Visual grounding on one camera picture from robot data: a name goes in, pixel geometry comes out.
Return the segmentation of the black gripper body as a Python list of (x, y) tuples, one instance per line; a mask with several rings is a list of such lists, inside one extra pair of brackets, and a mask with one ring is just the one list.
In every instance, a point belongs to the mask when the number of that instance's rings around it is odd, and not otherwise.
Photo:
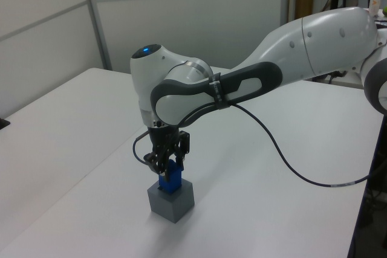
[(161, 154), (164, 148), (170, 152), (187, 154), (190, 151), (190, 134), (179, 130), (177, 127), (155, 127), (148, 128), (152, 151), (157, 155)]

